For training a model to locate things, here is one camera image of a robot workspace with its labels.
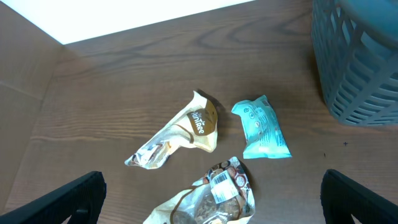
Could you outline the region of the grey plastic lattice basket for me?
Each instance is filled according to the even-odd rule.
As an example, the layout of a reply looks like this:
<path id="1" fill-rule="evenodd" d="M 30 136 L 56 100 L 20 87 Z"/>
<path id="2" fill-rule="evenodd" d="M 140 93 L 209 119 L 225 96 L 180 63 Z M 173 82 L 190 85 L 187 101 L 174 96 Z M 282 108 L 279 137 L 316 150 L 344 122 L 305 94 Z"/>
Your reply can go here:
<path id="1" fill-rule="evenodd" d="M 397 1 L 313 0 L 311 37 L 332 117 L 396 125 Z"/>

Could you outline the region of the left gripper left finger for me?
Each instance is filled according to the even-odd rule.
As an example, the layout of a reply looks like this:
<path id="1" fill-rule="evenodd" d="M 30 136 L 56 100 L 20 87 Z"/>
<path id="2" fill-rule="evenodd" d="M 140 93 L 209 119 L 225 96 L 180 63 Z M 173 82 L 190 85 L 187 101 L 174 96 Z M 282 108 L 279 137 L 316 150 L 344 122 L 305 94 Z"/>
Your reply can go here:
<path id="1" fill-rule="evenodd" d="M 99 171 L 89 172 L 4 215 L 1 223 L 96 223 L 106 198 Z"/>

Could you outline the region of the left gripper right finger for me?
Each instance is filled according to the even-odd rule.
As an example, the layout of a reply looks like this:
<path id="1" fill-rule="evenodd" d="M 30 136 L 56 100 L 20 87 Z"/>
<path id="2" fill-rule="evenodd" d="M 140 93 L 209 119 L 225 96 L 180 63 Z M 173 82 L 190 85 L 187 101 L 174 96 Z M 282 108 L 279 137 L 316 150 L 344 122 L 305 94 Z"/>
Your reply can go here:
<path id="1" fill-rule="evenodd" d="M 334 169 L 323 176 L 320 200 L 327 224 L 397 223 L 397 205 Z"/>

